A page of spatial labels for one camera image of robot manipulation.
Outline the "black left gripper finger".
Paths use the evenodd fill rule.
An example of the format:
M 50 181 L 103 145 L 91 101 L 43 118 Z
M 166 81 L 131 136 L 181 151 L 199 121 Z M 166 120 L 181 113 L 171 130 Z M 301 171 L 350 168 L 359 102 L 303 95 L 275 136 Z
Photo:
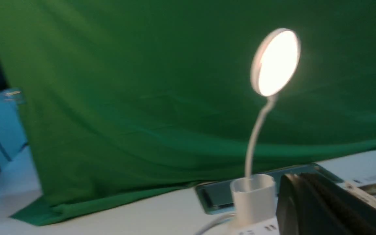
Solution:
M 281 235 L 376 235 L 376 198 L 319 174 L 285 174 L 276 218 Z

